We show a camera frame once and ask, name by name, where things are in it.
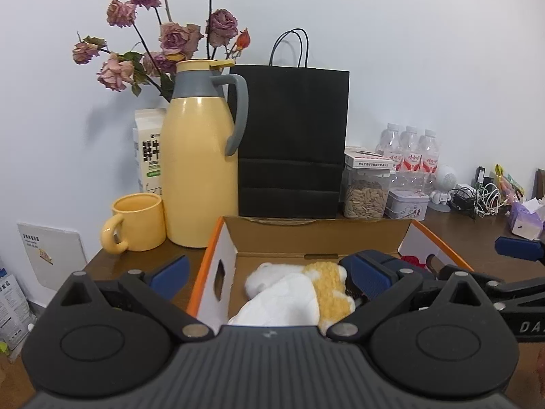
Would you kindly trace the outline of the dark blue case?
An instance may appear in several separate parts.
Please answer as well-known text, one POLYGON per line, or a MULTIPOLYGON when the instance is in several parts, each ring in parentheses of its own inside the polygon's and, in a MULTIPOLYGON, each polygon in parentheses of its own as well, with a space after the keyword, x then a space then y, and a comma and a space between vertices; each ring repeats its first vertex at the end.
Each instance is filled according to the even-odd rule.
POLYGON ((404 264, 401 259, 397 259, 378 250, 364 250, 360 252, 359 255, 361 255, 363 259, 371 260, 391 271, 399 271, 400 269, 404 268, 404 264))

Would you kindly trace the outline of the yellow white plush cat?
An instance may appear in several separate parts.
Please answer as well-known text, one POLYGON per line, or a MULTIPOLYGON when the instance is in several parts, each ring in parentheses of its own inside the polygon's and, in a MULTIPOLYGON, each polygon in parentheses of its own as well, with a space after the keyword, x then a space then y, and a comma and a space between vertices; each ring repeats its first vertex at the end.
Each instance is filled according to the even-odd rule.
POLYGON ((245 282, 247 297, 252 299, 291 273, 302 273, 312 281, 320 309, 320 320, 316 327, 321 333, 326 333, 328 328, 356 310, 354 298, 346 293, 346 269, 329 261, 318 261, 306 266, 263 263, 245 282))

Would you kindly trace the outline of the red artificial rose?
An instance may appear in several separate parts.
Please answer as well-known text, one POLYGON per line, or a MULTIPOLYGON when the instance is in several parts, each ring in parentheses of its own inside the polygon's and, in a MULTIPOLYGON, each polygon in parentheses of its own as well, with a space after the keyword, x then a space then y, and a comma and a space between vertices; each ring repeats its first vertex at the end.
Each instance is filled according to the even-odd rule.
POLYGON ((427 265, 425 262, 421 262, 418 257, 416 256, 402 256, 401 259, 413 266, 416 266, 418 268, 426 268, 427 265))

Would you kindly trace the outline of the white plastic pouch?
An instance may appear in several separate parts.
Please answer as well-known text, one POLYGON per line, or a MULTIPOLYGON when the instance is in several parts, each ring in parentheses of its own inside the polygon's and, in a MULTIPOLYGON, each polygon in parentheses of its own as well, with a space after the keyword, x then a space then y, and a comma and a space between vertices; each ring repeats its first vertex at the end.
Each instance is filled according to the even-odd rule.
POLYGON ((228 325, 317 326, 319 320, 320 309, 312 281, 302 273, 291 273, 245 303, 228 325))

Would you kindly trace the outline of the purple tissue pack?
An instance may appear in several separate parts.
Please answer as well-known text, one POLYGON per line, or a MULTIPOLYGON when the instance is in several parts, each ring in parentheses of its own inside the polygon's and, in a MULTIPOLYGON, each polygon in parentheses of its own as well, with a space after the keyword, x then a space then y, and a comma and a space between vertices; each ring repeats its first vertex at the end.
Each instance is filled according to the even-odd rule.
POLYGON ((526 240, 537 241, 544 230, 544 200, 532 198, 525 202, 515 202, 509 215, 511 232, 526 240))

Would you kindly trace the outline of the yellow ceramic mug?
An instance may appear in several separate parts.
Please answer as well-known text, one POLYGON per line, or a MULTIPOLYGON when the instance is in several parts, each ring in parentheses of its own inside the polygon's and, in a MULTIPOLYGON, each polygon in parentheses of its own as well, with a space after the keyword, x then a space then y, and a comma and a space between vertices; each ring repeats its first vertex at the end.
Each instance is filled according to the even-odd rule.
POLYGON ((162 198, 156 194, 135 193, 117 198, 112 205, 112 216, 101 230, 103 249, 118 255, 161 246, 166 239, 163 210, 162 198))

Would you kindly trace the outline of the clear seed container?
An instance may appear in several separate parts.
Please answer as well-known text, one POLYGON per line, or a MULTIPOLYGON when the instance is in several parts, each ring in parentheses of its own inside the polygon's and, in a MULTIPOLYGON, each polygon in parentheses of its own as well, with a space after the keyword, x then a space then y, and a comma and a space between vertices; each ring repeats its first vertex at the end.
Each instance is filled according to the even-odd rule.
POLYGON ((349 219, 380 220, 386 208, 391 173, 385 169, 345 169, 344 215, 349 219))

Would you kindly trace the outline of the small white tin box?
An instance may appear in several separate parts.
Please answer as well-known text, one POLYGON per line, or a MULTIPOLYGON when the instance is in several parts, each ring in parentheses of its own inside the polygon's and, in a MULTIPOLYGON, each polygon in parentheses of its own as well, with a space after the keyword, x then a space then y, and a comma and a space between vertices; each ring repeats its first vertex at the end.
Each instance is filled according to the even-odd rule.
POLYGON ((384 215, 394 220, 423 221, 429 203, 430 197, 422 191, 393 188, 388 194, 384 215))

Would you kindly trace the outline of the white robot figurine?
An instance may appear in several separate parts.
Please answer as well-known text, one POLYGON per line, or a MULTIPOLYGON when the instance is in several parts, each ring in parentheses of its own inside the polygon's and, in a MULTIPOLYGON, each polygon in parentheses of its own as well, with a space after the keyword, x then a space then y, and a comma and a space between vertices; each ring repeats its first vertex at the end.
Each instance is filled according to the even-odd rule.
POLYGON ((456 184, 455 170, 444 164, 439 165, 432 183, 429 207, 434 211, 450 212, 450 201, 456 184))

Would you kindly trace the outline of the water bottle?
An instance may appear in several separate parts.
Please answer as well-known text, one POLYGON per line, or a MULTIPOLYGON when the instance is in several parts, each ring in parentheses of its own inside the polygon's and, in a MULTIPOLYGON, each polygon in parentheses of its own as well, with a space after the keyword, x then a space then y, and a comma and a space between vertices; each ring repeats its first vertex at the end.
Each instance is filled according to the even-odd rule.
POLYGON ((397 170, 395 187, 411 188, 418 177, 421 153, 418 148, 418 130, 414 126, 407 126, 400 136, 400 151, 402 160, 397 170))
POLYGON ((428 194, 435 178, 439 159, 440 148, 436 140, 436 132, 426 129, 418 140, 418 152, 420 161, 418 164, 418 186, 428 194))
POLYGON ((398 125, 393 123, 387 125, 387 128, 380 134, 380 140, 375 151, 394 162, 399 162, 402 159, 398 125))

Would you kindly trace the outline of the black paper bag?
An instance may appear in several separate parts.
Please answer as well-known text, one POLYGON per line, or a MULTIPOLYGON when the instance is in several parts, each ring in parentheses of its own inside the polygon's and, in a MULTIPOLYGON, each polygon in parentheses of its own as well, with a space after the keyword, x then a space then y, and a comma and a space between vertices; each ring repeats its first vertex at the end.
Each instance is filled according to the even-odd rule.
POLYGON ((350 74, 308 65, 309 36, 294 28, 297 66, 235 65, 249 118, 238 148, 238 212, 255 218, 332 218, 345 167, 350 74))

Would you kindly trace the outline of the right water bottle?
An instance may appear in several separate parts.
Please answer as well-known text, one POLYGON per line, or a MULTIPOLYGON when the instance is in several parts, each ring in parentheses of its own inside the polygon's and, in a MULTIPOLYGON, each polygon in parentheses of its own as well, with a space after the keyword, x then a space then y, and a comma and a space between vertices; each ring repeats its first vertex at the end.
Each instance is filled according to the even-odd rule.
POLYGON ((420 161, 418 164, 418 186, 428 194, 435 178, 439 159, 440 148, 436 140, 436 132, 426 129, 418 140, 418 152, 420 161))

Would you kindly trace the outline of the white milk carton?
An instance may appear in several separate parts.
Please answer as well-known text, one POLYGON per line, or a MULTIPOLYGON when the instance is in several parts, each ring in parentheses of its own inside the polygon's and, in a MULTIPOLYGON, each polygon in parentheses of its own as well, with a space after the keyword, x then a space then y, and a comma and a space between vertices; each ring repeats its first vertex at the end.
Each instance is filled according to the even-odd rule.
POLYGON ((162 195, 160 141, 164 108, 141 109, 135 112, 133 144, 141 192, 162 195))

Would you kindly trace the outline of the blue white package on floor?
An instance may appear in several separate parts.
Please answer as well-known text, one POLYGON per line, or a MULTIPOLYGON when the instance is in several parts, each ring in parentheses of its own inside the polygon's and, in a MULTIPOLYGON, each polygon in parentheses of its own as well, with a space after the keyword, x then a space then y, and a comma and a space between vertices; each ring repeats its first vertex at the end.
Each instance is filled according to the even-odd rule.
POLYGON ((1 278, 0 301, 1 341, 9 350, 14 350, 29 333, 33 315, 13 274, 1 278))

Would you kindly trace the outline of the yellow thermos jug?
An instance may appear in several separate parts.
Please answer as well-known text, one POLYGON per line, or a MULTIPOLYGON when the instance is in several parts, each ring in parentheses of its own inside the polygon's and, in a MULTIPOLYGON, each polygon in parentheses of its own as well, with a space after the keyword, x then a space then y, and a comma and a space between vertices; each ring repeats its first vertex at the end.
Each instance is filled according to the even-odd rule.
POLYGON ((225 73, 232 59, 176 65, 162 124, 160 166, 167 237, 207 246, 216 221, 238 214, 238 159, 249 116, 248 85, 225 73))

